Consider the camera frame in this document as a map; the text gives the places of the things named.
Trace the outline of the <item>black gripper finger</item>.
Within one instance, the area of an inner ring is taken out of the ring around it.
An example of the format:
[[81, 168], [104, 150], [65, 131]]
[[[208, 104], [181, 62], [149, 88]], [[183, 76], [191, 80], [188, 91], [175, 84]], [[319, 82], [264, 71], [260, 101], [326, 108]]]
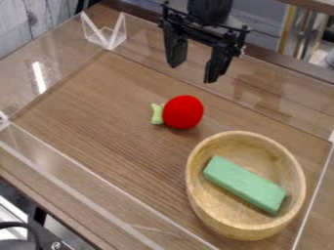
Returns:
[[177, 67], [187, 59], [188, 40], [183, 33], [169, 25], [163, 28], [164, 49], [167, 63], [172, 68]]
[[227, 72], [231, 60], [232, 51], [229, 46], [223, 42], [217, 42], [212, 46], [211, 58], [205, 63], [203, 77], [204, 83], [213, 83], [217, 78]]

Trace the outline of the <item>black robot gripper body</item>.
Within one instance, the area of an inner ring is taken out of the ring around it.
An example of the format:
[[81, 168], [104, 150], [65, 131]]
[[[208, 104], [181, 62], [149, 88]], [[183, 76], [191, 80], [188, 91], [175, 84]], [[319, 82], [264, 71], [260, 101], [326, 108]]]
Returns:
[[244, 52], [251, 27], [231, 15], [233, 0], [163, 0], [159, 27], [173, 26], [188, 39], [211, 46], [223, 40], [232, 56]]

